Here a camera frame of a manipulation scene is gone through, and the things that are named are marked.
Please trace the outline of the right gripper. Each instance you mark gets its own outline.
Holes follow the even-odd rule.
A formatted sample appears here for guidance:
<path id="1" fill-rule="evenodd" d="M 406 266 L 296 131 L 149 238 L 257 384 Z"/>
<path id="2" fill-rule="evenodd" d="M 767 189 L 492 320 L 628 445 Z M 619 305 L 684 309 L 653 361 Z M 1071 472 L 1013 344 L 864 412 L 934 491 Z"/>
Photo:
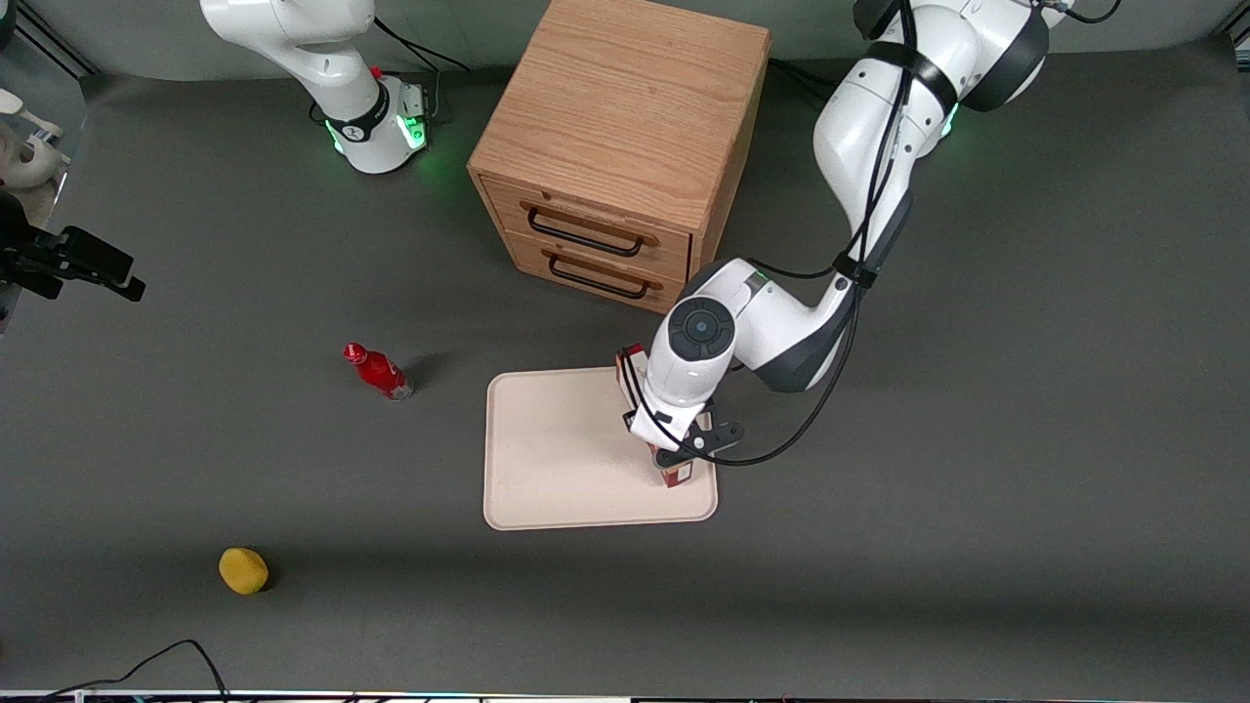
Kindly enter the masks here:
<path id="1" fill-rule="evenodd" d="M 84 228 L 64 226 L 58 235 L 32 226 L 18 196 L 1 191 L 2 283 L 55 300 L 62 280 L 81 280 L 136 303 L 146 283 L 131 275 L 132 263 L 129 254 Z"/>

